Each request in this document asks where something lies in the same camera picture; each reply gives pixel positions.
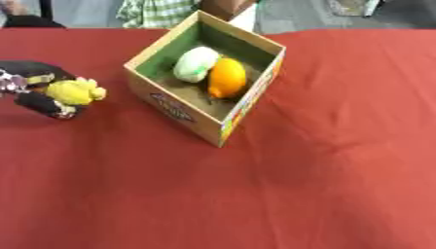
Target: plaid shirt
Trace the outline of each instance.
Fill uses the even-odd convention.
[[[170,28],[198,8],[200,0],[125,0],[117,18],[124,28]]]

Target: red table surface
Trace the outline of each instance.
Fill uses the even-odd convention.
[[[109,90],[60,122],[0,108],[1,249],[436,248],[436,32],[271,36],[279,77],[223,149],[141,102],[160,30],[1,30]]]

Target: colorful label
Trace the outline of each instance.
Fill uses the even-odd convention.
[[[237,111],[233,115],[230,115],[224,121],[221,131],[222,141],[225,141],[230,136],[234,128],[257,102],[262,93],[264,93],[267,86],[269,86],[273,79],[277,76],[278,71],[281,67],[281,63],[283,61],[283,56],[284,52],[279,56],[279,58],[276,59],[276,63],[272,67],[270,67],[269,72],[267,74],[264,74],[263,78],[259,79],[259,81],[253,86],[253,88],[255,89],[252,89],[250,91],[250,95],[245,96],[241,100]]]
[[[181,121],[194,122],[194,119],[183,109],[183,106],[176,101],[172,101],[161,93],[150,93],[163,110],[172,118]]]

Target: open box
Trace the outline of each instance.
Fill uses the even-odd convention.
[[[243,64],[247,74],[244,94],[210,103],[207,80],[188,84],[173,76],[173,67],[180,56],[200,45]],[[198,11],[126,63],[125,69],[135,94],[222,147],[277,75],[284,53],[285,48],[274,41]]]

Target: orange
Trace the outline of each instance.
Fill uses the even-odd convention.
[[[208,92],[215,98],[237,95],[246,84],[245,69],[237,60],[221,58],[212,68]]]

